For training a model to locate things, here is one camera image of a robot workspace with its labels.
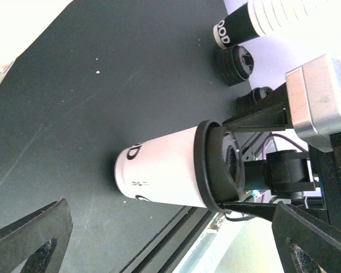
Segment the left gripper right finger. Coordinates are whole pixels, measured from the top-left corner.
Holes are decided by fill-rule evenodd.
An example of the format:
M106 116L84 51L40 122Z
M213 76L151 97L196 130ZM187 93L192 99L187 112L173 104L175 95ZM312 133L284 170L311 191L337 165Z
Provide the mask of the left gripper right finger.
M341 231L280 202L272 231L284 272L341 272Z

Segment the black plastic cup lid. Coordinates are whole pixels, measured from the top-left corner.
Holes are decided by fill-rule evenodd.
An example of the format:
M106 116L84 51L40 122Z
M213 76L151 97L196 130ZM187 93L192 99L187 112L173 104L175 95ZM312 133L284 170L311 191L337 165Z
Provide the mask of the black plastic cup lid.
M233 132L216 121L201 122L194 137L194 171L201 199L212 212L244 195L245 167Z

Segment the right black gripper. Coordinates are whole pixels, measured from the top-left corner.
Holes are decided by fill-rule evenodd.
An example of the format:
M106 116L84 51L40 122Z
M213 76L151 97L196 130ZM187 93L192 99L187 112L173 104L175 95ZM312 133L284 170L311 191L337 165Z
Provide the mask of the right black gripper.
M285 82L256 106L225 120L237 133L293 129L307 143L319 176L327 217L341 227L341 60L324 54L289 71ZM227 212L273 221L278 203L223 202Z

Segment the cream bear paper bag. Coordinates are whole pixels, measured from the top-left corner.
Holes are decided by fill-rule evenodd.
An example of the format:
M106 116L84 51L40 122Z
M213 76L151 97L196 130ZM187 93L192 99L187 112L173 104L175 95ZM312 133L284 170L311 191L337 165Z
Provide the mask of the cream bear paper bag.
M15 60L70 3L0 0L0 84Z

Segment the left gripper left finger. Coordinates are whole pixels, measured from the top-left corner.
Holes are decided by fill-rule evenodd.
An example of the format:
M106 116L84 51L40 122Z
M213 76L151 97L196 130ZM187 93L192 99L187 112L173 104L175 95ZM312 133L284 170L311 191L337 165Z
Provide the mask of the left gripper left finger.
M0 229L0 272L59 272L73 223L66 199Z

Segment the white paper coffee cup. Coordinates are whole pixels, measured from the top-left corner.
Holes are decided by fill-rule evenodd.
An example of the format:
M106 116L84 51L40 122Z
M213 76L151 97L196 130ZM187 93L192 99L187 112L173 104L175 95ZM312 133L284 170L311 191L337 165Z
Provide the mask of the white paper coffee cup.
M196 127L135 144L117 157L115 182L142 201L204 208L194 169Z

